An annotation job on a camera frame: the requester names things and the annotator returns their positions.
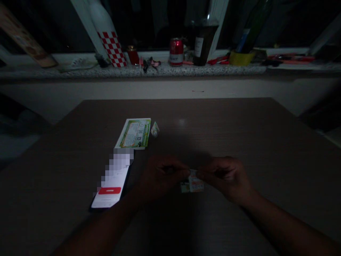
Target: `dark bottle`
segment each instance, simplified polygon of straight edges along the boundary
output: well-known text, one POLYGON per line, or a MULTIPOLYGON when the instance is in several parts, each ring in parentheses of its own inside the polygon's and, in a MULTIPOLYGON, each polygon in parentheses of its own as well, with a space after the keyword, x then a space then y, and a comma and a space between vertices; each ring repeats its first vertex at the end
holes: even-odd
POLYGON ((218 26, 204 26, 199 29, 199 34, 195 38, 193 64, 195 66, 205 66, 211 44, 216 34, 218 26))
POLYGON ((236 52, 249 53, 253 49, 260 31, 271 13, 272 2, 273 0, 259 0, 255 7, 253 7, 236 52))

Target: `checkered pattern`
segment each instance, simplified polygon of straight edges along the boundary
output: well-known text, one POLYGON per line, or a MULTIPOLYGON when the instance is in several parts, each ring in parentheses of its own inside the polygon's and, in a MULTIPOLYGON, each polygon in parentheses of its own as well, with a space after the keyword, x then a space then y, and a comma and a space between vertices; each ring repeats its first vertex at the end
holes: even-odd
POLYGON ((104 48, 108 52, 110 61, 114 67, 120 68, 127 66, 127 61, 124 58, 121 45, 115 32, 97 32, 102 40, 104 48))

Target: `small red bottle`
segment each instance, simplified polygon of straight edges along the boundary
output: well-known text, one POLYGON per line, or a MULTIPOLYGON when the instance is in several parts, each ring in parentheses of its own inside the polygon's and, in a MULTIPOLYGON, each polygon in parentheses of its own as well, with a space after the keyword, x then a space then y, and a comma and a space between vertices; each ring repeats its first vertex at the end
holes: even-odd
POLYGON ((128 46, 128 56, 130 59, 130 63, 132 65, 138 65, 139 64, 139 55, 137 54, 136 48, 134 46, 128 46))

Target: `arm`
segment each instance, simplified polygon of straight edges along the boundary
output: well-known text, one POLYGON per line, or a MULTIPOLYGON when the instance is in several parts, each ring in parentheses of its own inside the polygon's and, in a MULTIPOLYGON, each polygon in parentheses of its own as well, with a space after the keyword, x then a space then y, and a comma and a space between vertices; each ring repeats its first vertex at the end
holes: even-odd
POLYGON ((173 156, 151 157, 132 191, 69 237, 52 255, 111 255, 135 213, 145 204, 165 195, 189 174, 189 167, 173 156), (174 172, 166 174, 170 167, 174 172))
POLYGON ((251 186, 242 163, 235 158, 214 158, 198 177, 246 209, 284 255, 339 255, 339 245, 275 204, 251 186))

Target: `granite window sill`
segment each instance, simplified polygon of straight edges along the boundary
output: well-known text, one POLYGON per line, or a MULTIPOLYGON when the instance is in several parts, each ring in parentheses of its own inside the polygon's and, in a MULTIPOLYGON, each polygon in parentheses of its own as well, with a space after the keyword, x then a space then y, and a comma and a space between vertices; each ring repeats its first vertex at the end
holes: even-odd
MULTIPOLYGON (((84 79, 84 78, 141 78, 141 77, 191 77, 191 76, 233 76, 233 75, 262 75, 269 69, 258 64, 251 64, 246 67, 232 65, 206 65, 193 66, 183 65, 172 67, 168 63, 162 63, 158 71, 149 68, 144 73, 138 67, 128 65, 124 68, 100 68, 98 65, 92 69, 76 70, 60 73, 59 67, 43 69, 37 65, 18 67, 3 67, 0 69, 0 80, 23 80, 23 79, 84 79)), ((289 68, 287 72, 297 71, 295 67, 289 68)), ((310 73, 335 73, 341 71, 340 64, 323 65, 321 68, 305 71, 310 73)))

